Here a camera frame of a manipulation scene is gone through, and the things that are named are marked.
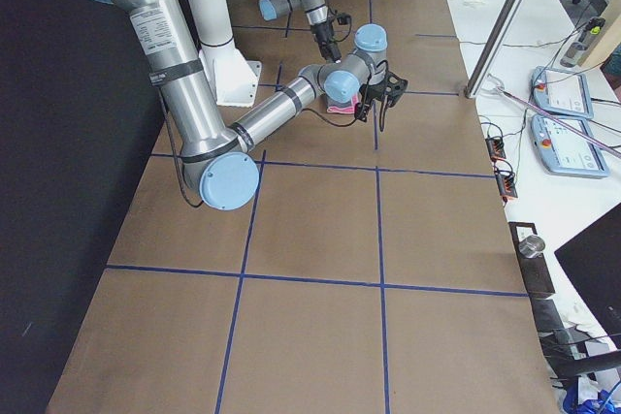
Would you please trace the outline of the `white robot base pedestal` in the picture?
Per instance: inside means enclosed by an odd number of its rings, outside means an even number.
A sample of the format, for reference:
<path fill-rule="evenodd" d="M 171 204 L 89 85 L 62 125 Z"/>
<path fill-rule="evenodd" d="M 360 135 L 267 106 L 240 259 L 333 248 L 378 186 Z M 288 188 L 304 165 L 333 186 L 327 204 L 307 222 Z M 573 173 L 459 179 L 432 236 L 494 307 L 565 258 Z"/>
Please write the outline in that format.
<path fill-rule="evenodd" d="M 201 47 L 202 62 L 216 103 L 250 108 L 258 73 L 235 44 L 226 0 L 188 0 Z"/>

